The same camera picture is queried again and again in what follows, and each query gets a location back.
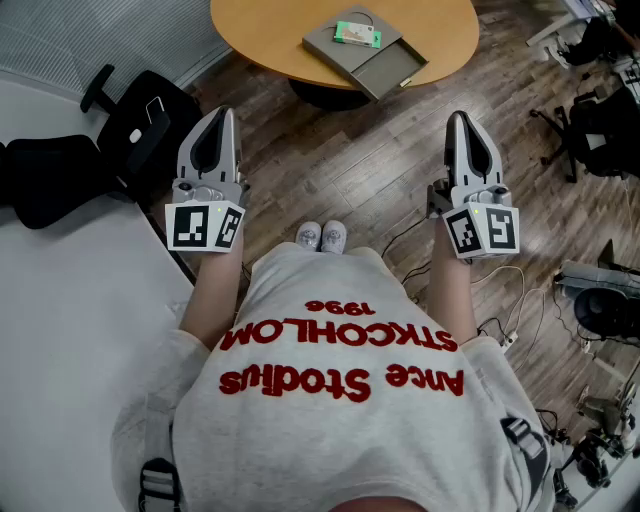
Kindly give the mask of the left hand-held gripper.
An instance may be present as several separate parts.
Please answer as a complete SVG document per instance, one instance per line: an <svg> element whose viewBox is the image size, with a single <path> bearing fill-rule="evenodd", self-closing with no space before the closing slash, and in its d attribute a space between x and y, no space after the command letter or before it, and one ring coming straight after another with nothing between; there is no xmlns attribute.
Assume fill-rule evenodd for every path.
<svg viewBox="0 0 640 512"><path fill-rule="evenodd" d="M221 106L191 129L178 152L172 201L165 205L166 244L171 251L229 253L245 216L248 183L240 174L239 126L231 107ZM208 173L218 180L186 179Z"/></svg>

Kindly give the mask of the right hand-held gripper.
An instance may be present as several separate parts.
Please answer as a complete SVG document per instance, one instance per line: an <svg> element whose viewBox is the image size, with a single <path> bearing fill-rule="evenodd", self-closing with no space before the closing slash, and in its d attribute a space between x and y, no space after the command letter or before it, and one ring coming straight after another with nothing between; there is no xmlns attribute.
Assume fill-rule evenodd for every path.
<svg viewBox="0 0 640 512"><path fill-rule="evenodd" d="M456 257L518 254L519 210L500 183L499 150L484 127L464 111L455 111L447 121L444 164L450 186L458 186L447 189L445 179L430 185L427 215L443 219Z"/></svg>

